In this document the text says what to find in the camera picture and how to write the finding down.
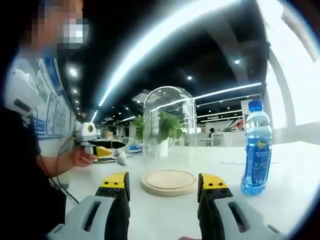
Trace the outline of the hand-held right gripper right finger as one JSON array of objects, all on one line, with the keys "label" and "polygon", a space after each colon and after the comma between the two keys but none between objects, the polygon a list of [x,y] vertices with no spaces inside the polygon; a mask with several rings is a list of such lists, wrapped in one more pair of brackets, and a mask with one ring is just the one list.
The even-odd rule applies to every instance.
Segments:
[{"label": "hand-held right gripper right finger", "polygon": [[246,201],[233,196],[220,177],[198,174],[197,218],[203,240],[284,240],[285,235],[264,223]]}]

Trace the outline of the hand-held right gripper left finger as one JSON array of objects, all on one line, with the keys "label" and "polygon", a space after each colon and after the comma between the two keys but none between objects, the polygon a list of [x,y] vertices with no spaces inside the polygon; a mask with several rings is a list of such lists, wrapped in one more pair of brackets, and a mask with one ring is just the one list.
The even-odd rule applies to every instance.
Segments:
[{"label": "hand-held right gripper left finger", "polygon": [[126,240],[130,219],[128,172],[103,179],[95,195],[88,195],[47,234],[48,240]]}]

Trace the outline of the person's left hand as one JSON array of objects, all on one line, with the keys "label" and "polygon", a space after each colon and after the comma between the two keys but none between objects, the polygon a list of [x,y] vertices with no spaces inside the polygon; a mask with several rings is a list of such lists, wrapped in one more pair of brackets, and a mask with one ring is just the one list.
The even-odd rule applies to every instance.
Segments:
[{"label": "person's left hand", "polygon": [[97,156],[88,154],[81,146],[77,146],[72,150],[72,163],[74,167],[88,167],[97,160]]}]

